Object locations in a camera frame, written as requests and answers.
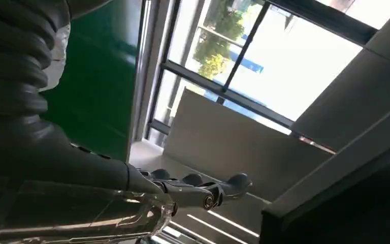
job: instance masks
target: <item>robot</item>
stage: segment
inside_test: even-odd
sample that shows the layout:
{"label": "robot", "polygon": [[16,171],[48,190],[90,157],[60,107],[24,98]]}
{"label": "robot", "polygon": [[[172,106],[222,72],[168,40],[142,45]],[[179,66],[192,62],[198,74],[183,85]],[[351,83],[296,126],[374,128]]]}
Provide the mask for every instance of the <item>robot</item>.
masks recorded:
{"label": "robot", "polygon": [[105,0],[0,0],[0,243],[119,242],[161,231],[179,208],[243,196],[237,174],[171,179],[71,144],[42,120],[54,36]]}

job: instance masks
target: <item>window frame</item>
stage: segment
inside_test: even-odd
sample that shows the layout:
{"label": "window frame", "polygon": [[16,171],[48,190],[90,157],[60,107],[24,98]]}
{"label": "window frame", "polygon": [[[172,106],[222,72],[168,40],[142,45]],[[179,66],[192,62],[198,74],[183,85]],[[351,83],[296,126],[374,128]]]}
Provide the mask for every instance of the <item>window frame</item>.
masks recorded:
{"label": "window frame", "polygon": [[[204,5],[204,0],[199,0],[199,4],[196,11],[196,15],[201,15],[202,8]],[[171,17],[169,21],[168,30],[166,31],[166,38],[164,43],[164,49],[162,52],[161,62],[158,67],[158,74],[155,78],[155,86],[153,90],[153,95],[151,98],[151,105],[148,108],[148,119],[147,124],[145,125],[144,135],[143,137],[148,139],[150,135],[150,128],[160,131],[161,133],[168,135],[171,127],[166,123],[158,121],[154,118],[154,112],[156,110],[156,103],[159,96],[160,86],[162,82],[162,78],[164,75],[164,71],[167,70],[169,72],[174,73],[177,78],[173,87],[173,91],[171,93],[170,98],[170,106],[173,105],[175,96],[177,93],[177,89],[180,84],[180,79],[185,79],[195,85],[200,86],[206,90],[209,90],[216,95],[218,95],[217,103],[223,104],[225,100],[229,100],[249,111],[252,111],[266,119],[269,119],[287,129],[290,129],[294,121],[286,118],[285,116],[267,108],[264,105],[258,104],[257,102],[244,97],[241,94],[238,94],[235,91],[229,89],[229,85],[236,73],[239,65],[241,65],[241,61],[244,58],[244,55],[247,49],[250,46],[251,41],[253,40],[254,35],[256,34],[257,28],[261,24],[264,16],[267,11],[270,9],[270,6],[274,6],[278,9],[287,11],[292,15],[303,18],[313,24],[316,24],[342,38],[345,38],[359,46],[364,47],[369,40],[376,34],[377,29],[366,25],[356,19],[353,19],[344,13],[326,6],[320,2],[312,1],[312,0],[265,0],[264,5],[250,31],[250,34],[247,36],[244,45],[241,47],[241,44],[236,43],[233,40],[228,40],[227,37],[222,36],[212,30],[207,30],[213,35],[217,35],[220,38],[223,38],[232,44],[240,46],[241,52],[239,53],[235,64],[232,68],[231,73],[229,74],[226,82],[223,85],[215,83],[214,81],[207,79],[196,72],[193,72],[184,66],[177,64],[168,59],[168,54],[171,48],[172,37],[174,34],[174,30],[176,27],[176,23],[178,20],[179,8],[181,6],[181,0],[175,0],[174,5],[172,5]],[[199,21],[195,20],[190,27],[192,30],[187,38],[187,43],[185,44],[185,55],[183,55],[182,61],[183,64],[187,60],[187,56],[189,54],[189,50],[193,45],[193,37],[197,31],[206,30],[204,26],[200,26]],[[293,131],[290,136],[300,138],[303,134],[299,132]]]}

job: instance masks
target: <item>window pane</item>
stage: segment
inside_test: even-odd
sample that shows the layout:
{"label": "window pane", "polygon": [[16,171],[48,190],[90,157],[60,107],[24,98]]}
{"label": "window pane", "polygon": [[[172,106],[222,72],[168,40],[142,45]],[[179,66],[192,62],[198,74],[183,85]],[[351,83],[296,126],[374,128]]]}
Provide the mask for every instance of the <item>window pane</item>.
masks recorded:
{"label": "window pane", "polygon": [[390,18],[390,0],[317,0],[346,13],[374,28],[380,29]]}
{"label": "window pane", "polygon": [[201,96],[204,96],[206,93],[206,91],[199,86],[165,70],[159,90],[154,118],[171,126],[185,88],[200,94]]}
{"label": "window pane", "polygon": [[204,20],[200,18],[199,23],[240,45],[244,45],[247,35],[261,12],[262,5],[262,0],[206,1],[204,8],[207,8],[207,13]]}
{"label": "window pane", "polygon": [[160,147],[165,147],[167,135],[155,130],[154,128],[150,128],[149,141]]}
{"label": "window pane", "polygon": [[296,120],[360,50],[360,46],[273,6],[230,88]]}
{"label": "window pane", "polygon": [[199,1],[182,1],[169,59],[224,84],[262,3],[262,0],[206,0],[199,6]]}
{"label": "window pane", "polygon": [[[164,71],[164,72],[165,73],[159,90],[159,96],[158,96],[156,110],[154,114],[154,118],[157,119],[158,121],[161,121],[162,123],[171,126],[173,119],[176,116],[176,112],[180,103],[181,96],[183,95],[183,91],[185,89],[189,89],[192,92],[195,92],[211,101],[217,100],[218,95],[216,95],[212,91],[200,88],[199,86],[194,85],[191,82],[178,77],[172,72],[169,71]],[[288,130],[287,128],[279,124],[276,124],[275,122],[272,122],[269,119],[259,116],[258,114],[248,109],[245,109],[231,101],[225,100],[223,105],[244,116],[254,119],[255,121],[269,128],[282,132],[286,135],[290,134],[290,130]]]}

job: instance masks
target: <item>light strip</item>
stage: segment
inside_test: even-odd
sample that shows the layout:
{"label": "light strip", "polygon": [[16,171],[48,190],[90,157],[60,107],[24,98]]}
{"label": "light strip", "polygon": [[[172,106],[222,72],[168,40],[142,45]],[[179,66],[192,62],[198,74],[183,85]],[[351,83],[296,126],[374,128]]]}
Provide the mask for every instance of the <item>light strip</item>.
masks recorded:
{"label": "light strip", "polygon": [[253,232],[247,228],[244,228],[243,226],[241,226],[241,225],[239,225],[239,224],[237,224],[237,223],[235,223],[235,222],[233,222],[233,221],[231,221],[231,220],[229,220],[229,219],[227,219],[227,218],[225,218],[225,217],[223,217],[223,216],[221,216],[221,215],[219,215],[211,210],[209,210],[208,213],[215,216],[215,217],[218,217],[219,219],[221,219],[221,220],[223,220],[223,221],[225,221],[225,222],[227,222],[227,223],[229,223],[237,228],[239,228],[240,230],[246,231],[247,233],[249,233],[255,237],[259,237],[259,235],[256,234],[255,232]]}
{"label": "light strip", "polygon": [[155,242],[159,243],[159,244],[171,244],[170,242],[158,237],[158,236],[152,236],[151,237],[152,240],[154,240]]}
{"label": "light strip", "polygon": [[188,216],[189,218],[192,218],[192,219],[194,219],[194,220],[200,222],[201,224],[203,224],[203,225],[205,225],[205,226],[207,226],[207,227],[212,228],[213,230],[215,230],[215,231],[217,231],[217,232],[219,232],[219,233],[221,233],[221,234],[223,234],[223,235],[226,235],[227,237],[229,237],[229,238],[231,238],[231,239],[233,239],[233,240],[235,240],[235,241],[238,241],[238,242],[241,243],[241,244],[248,244],[247,242],[244,242],[244,241],[242,241],[242,240],[236,238],[235,236],[232,236],[232,235],[230,235],[230,234],[224,232],[223,230],[220,230],[220,229],[218,229],[218,228],[216,228],[216,227],[210,225],[209,223],[204,222],[204,221],[202,221],[202,220],[200,220],[200,219],[198,219],[198,218],[196,218],[196,217],[194,217],[194,216],[192,216],[192,215],[187,215],[187,216]]}
{"label": "light strip", "polygon": [[165,226],[164,231],[175,236],[176,238],[179,238],[181,236],[180,232],[168,226]]}
{"label": "light strip", "polygon": [[187,233],[190,233],[190,234],[192,234],[192,235],[198,237],[199,239],[208,242],[209,244],[216,244],[216,243],[210,241],[209,239],[207,239],[207,238],[205,238],[205,237],[203,237],[203,236],[201,236],[201,235],[198,235],[198,234],[196,234],[195,232],[193,232],[193,231],[191,231],[191,230],[189,230],[189,229],[187,229],[187,228],[184,228],[183,226],[177,224],[176,222],[170,221],[170,224],[173,224],[173,225],[179,227],[180,229],[186,231]]}

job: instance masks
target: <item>green wall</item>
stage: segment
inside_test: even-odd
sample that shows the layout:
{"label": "green wall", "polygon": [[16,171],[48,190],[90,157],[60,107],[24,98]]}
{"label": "green wall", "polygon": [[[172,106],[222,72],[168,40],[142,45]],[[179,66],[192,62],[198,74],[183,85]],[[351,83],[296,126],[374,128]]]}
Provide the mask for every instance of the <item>green wall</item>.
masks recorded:
{"label": "green wall", "polygon": [[71,25],[59,85],[43,92],[43,118],[81,146],[125,160],[134,95],[141,0],[115,0]]}

